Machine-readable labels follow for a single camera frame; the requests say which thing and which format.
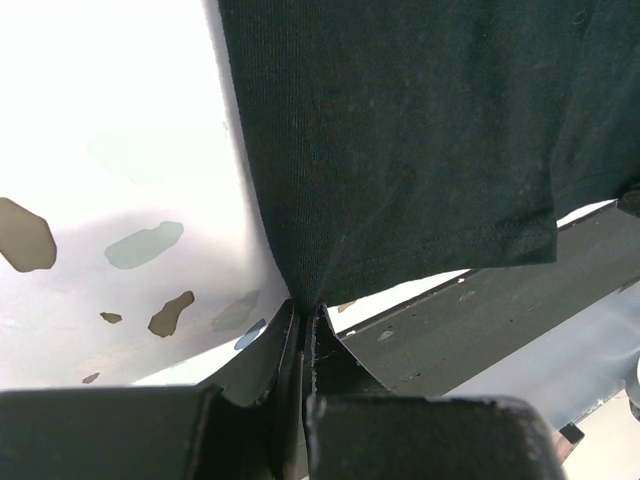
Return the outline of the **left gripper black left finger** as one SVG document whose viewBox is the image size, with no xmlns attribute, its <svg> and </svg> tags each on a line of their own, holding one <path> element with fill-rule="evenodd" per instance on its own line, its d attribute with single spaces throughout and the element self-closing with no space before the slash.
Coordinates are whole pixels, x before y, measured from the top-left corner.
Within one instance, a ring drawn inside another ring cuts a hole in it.
<svg viewBox="0 0 640 480">
<path fill-rule="evenodd" d="M 299 318 L 265 331 L 191 386 L 6 391 L 5 479 L 292 479 Z"/>
</svg>

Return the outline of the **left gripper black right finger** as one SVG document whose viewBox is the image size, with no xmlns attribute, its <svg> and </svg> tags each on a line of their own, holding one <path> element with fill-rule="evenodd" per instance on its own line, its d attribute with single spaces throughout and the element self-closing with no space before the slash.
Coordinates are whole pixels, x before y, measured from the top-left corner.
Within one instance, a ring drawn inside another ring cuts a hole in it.
<svg viewBox="0 0 640 480">
<path fill-rule="evenodd" d="M 509 397 L 403 397 L 306 321 L 302 415 L 312 479 L 561 479 L 548 428 Z"/>
</svg>

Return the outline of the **black t shirt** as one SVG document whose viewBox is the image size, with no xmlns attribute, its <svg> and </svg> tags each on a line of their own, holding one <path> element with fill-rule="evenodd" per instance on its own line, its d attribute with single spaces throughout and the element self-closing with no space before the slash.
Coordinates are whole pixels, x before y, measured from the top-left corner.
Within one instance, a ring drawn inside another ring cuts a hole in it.
<svg viewBox="0 0 640 480">
<path fill-rule="evenodd" d="M 635 1 L 222 1 L 248 163 L 300 306 L 551 263 L 639 181 Z"/>
</svg>

